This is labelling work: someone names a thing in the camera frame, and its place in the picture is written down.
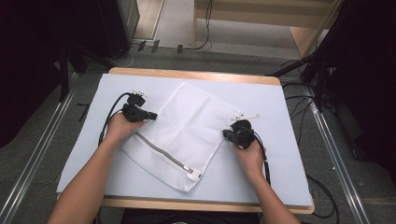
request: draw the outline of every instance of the zipper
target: zipper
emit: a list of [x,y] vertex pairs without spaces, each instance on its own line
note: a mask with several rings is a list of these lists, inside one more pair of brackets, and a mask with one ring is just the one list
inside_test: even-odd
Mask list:
[[196,169],[191,169],[187,165],[183,164],[182,162],[178,161],[175,159],[173,156],[171,156],[167,151],[155,146],[152,144],[145,136],[143,136],[141,133],[135,133],[136,136],[138,136],[146,145],[154,149],[156,152],[161,153],[163,156],[165,156],[166,159],[168,159],[170,162],[172,162],[174,165],[177,167],[181,168],[183,171],[187,172],[187,177],[192,180],[192,181],[198,181],[199,178],[201,178],[202,173]]

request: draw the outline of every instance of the white mesh laundry bag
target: white mesh laundry bag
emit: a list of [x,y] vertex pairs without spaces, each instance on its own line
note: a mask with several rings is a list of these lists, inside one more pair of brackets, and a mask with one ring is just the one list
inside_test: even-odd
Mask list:
[[122,146],[126,154],[167,185],[190,191],[239,110],[182,83],[158,112]]

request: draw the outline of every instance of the person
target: person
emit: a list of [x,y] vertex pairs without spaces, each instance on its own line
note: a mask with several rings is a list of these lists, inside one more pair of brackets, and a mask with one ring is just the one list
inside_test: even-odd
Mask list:
[[[49,224],[92,223],[101,206],[113,156],[121,142],[144,121],[129,122],[115,114],[106,136],[91,158],[64,189],[49,217]],[[262,150],[257,141],[248,149],[234,145],[240,166],[256,191],[266,223],[300,223],[271,189],[262,174]]]

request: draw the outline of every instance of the white board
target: white board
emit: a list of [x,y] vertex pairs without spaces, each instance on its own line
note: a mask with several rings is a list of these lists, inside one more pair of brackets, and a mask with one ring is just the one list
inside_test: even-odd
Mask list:
[[[64,190],[96,150],[106,116],[121,94],[131,90],[142,91],[148,96],[142,108],[155,113],[182,82],[216,95],[239,108],[245,115],[260,114],[259,118],[250,122],[267,149],[272,188],[286,205],[312,205],[280,86],[169,77],[103,75],[84,126],[62,172],[57,192]],[[125,102],[126,97],[120,100],[116,109]],[[107,181],[106,195],[226,203],[258,202],[228,141],[222,142],[201,181],[190,192],[165,185],[119,149]]]

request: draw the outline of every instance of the forearm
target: forearm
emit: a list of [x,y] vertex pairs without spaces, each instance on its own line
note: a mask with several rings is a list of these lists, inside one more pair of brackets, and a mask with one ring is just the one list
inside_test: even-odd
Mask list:
[[106,139],[102,142],[62,193],[49,223],[92,223],[103,200],[117,146]]
[[266,223],[300,223],[295,215],[280,201],[263,175],[250,178],[259,199]]

